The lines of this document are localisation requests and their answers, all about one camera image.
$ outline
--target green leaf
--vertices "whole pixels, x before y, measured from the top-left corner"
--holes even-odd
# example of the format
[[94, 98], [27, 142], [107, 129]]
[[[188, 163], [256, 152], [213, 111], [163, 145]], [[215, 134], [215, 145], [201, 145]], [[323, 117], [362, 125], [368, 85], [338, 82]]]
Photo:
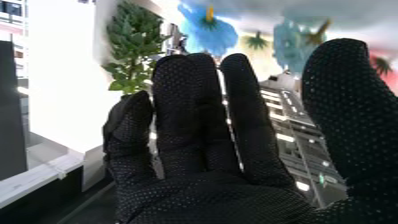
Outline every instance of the green leaf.
[[114, 73], [112, 78], [114, 78], [114, 80], [121, 81], [126, 79], [126, 75], [123, 73]]
[[131, 42], [133, 42], [137, 45], [142, 45], [142, 43], [144, 43], [144, 38], [142, 38], [140, 33], [135, 33], [130, 39], [131, 39]]
[[123, 34], [130, 35], [130, 33], [131, 33], [131, 25], [130, 25], [128, 18], [126, 18], [124, 23], [123, 23]]
[[117, 72], [117, 67], [119, 67], [119, 65], [115, 63], [108, 63], [107, 65], [103, 65], [103, 69], [110, 73], [115, 73]]
[[142, 63], [135, 65], [135, 71], [137, 72], [142, 72], [144, 71], [144, 64]]
[[114, 82], [110, 83], [108, 90], [110, 90], [110, 91], [119, 91], [119, 90], [123, 90], [123, 84], [121, 84], [119, 81], [114, 81]]
[[124, 94], [135, 93], [135, 87], [133, 87], [133, 86], [126, 86], [126, 87], [123, 88], [123, 93], [124, 93]]

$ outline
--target ceiling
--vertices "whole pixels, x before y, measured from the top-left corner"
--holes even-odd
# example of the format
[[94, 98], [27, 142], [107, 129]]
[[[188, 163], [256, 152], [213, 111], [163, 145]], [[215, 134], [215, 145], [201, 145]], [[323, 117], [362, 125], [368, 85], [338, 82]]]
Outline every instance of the ceiling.
[[[179, 0], [153, 0], [174, 20]], [[243, 31], [272, 33], [284, 17], [314, 26], [332, 19], [329, 39], [355, 38], [370, 48], [398, 53], [396, 0], [181, 0], [188, 5], [213, 5], [215, 14], [229, 19]]]

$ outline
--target gloved hand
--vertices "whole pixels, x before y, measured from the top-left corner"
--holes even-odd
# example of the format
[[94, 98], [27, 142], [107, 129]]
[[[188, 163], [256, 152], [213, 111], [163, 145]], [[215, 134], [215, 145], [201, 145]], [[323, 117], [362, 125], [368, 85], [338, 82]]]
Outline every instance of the gloved hand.
[[[268, 111], [245, 56], [231, 55], [220, 68], [236, 149], [215, 64], [204, 54], [160, 60], [153, 76], [155, 107], [147, 93], [139, 92], [112, 109], [103, 135], [105, 161], [117, 185], [119, 222], [393, 223], [398, 218], [393, 160], [398, 102], [371, 70], [362, 42], [343, 39], [325, 43], [304, 74], [304, 104], [327, 136], [350, 189], [350, 198], [323, 210], [309, 206], [279, 160]], [[387, 114], [375, 112], [380, 105]], [[162, 180], [151, 168], [147, 149], [153, 111]], [[366, 120], [368, 123], [361, 123], [359, 118], [345, 120], [354, 115], [373, 120]], [[391, 129], [370, 134], [366, 127], [380, 128], [387, 125], [384, 121]], [[375, 157], [382, 162], [368, 159], [364, 164], [361, 157]]]

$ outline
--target potted plant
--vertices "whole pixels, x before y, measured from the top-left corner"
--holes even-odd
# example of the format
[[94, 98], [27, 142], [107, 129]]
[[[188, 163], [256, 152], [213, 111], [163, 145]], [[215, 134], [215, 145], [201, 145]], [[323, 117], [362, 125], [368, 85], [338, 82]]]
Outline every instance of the potted plant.
[[146, 89], [162, 43], [169, 37], [160, 34], [162, 18], [128, 1], [117, 5], [117, 13], [107, 26], [112, 61], [103, 65], [114, 82], [108, 90], [124, 95]]

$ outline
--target bright light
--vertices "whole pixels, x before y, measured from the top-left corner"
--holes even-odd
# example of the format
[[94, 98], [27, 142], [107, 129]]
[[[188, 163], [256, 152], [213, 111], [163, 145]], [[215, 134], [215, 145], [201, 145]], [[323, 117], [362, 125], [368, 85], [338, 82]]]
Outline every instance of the bright light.
[[288, 135], [279, 134], [279, 133], [277, 133], [277, 139], [281, 139], [281, 140], [284, 140], [288, 142], [295, 142], [295, 138], [290, 137]]
[[295, 186], [302, 191], [309, 191], [309, 185], [304, 184], [300, 181], [295, 182]]
[[272, 107], [272, 108], [275, 108], [275, 109], [279, 109], [279, 110], [283, 110], [283, 106], [277, 105], [277, 104], [274, 104], [274, 103], [267, 103], [267, 106]]
[[156, 139], [158, 139], [158, 135], [156, 135], [156, 133], [155, 133], [155, 132], [151, 132], [151, 134], [149, 134], [149, 138], [151, 138], [153, 140], [156, 140]]
[[284, 116], [277, 115], [275, 113], [270, 113], [270, 117], [281, 121], [288, 120], [288, 118]]
[[28, 95], [28, 89], [25, 87], [18, 87], [16, 88], [18, 92], [23, 93], [25, 95]]
[[323, 161], [323, 162], [322, 162], [322, 165], [323, 165], [325, 167], [329, 167], [329, 166], [330, 166], [330, 163], [329, 163], [327, 161]]
[[268, 100], [272, 100], [272, 101], [281, 102], [281, 99], [279, 99], [279, 98], [275, 98], [275, 97], [272, 97], [272, 96], [263, 95], [263, 98], [265, 98], [265, 99], [268, 99]]
[[146, 83], [147, 85], [153, 85], [153, 81], [151, 81], [149, 79], [144, 80], [144, 83]]
[[277, 94], [277, 93], [272, 93], [272, 92], [268, 92], [268, 91], [265, 91], [265, 90], [261, 90], [259, 92], [261, 92], [265, 95], [268, 95], [268, 96], [279, 97], [279, 94]]

